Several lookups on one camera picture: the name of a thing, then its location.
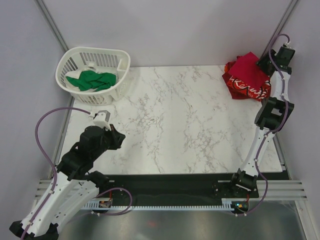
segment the gray floor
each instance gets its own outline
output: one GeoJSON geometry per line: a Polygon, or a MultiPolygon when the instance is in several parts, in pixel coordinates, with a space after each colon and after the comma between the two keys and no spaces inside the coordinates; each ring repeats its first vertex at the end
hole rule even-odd
{"type": "Polygon", "coordinates": [[[264,202],[246,217],[217,211],[131,211],[87,215],[59,240],[305,240],[294,202],[264,202]]]}

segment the white plastic basket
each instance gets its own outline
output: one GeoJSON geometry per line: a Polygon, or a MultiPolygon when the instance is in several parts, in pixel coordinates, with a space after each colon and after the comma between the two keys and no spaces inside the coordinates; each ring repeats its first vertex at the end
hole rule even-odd
{"type": "Polygon", "coordinates": [[[128,72],[130,56],[122,50],[75,47],[67,51],[61,58],[56,71],[55,80],[65,91],[84,104],[100,106],[119,100],[128,91],[130,81],[128,72]],[[112,73],[116,75],[116,84],[109,89],[95,92],[94,89],[80,91],[66,79],[65,75],[72,71],[92,70],[96,73],[112,73]]]}

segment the white marble tabletop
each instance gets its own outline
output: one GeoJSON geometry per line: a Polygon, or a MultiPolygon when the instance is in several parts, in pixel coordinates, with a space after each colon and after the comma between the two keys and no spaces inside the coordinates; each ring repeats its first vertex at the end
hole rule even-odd
{"type": "MultiPolygon", "coordinates": [[[[103,174],[233,173],[246,158],[261,104],[234,100],[222,79],[223,66],[134,67],[127,95],[106,106],[78,101],[74,107],[108,110],[110,123],[126,135],[122,148],[100,156],[91,171],[103,174]]],[[[72,111],[62,153],[87,126],[85,113],[72,111]]],[[[270,143],[260,169],[281,172],[270,143]]]]}

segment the white wall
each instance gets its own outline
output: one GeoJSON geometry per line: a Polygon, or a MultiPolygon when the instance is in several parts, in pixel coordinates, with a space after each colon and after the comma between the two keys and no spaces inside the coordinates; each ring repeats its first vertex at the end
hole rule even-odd
{"type": "Polygon", "coordinates": [[[290,170],[302,180],[320,226],[320,1],[300,1],[283,33],[296,50],[289,83],[294,110],[279,133],[290,170]]]}
{"type": "Polygon", "coordinates": [[[262,54],[290,0],[44,0],[70,48],[122,49],[133,67],[262,54]]]}
{"type": "MultiPolygon", "coordinates": [[[[66,106],[69,95],[54,77],[63,52],[32,0],[2,1],[0,30],[0,238],[16,240],[9,226],[31,210],[39,180],[49,172],[35,141],[36,123],[66,106]]],[[[63,116],[52,115],[40,127],[49,156],[63,116]]]]}

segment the basket rim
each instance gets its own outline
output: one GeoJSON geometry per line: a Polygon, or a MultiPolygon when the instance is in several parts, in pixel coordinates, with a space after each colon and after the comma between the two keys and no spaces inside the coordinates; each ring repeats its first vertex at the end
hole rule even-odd
{"type": "Polygon", "coordinates": [[[128,72],[129,72],[129,69],[130,69],[130,65],[131,65],[131,58],[130,58],[130,55],[124,51],[124,50],[119,50],[119,49],[110,49],[110,48],[101,48],[101,47],[87,47],[87,46],[76,46],[76,47],[73,47],[71,49],[69,49],[68,51],[66,51],[63,56],[61,57],[57,67],[56,67],[56,70],[55,70],[55,81],[56,83],[59,85],[60,88],[62,88],[63,90],[69,92],[69,93],[72,93],[72,94],[76,94],[76,95],[88,95],[88,96],[95,96],[95,95],[102,95],[102,94],[105,94],[105,93],[108,93],[108,92],[111,92],[112,90],[116,89],[121,83],[122,81],[126,78],[128,72]],[[124,53],[125,55],[127,55],[128,57],[128,67],[127,69],[125,70],[125,73],[123,75],[123,77],[119,80],[119,82],[117,82],[114,86],[108,88],[108,89],[105,89],[105,90],[101,90],[101,91],[94,91],[94,92],[81,92],[81,91],[74,91],[74,90],[71,90],[71,89],[68,89],[66,87],[64,87],[60,81],[59,81],[59,77],[58,77],[58,68],[60,67],[60,64],[62,63],[62,61],[64,60],[64,58],[66,57],[66,55],[69,55],[70,53],[72,52],[77,52],[78,49],[95,49],[95,50],[108,50],[108,51],[117,51],[117,52],[122,52],[124,53]]]}

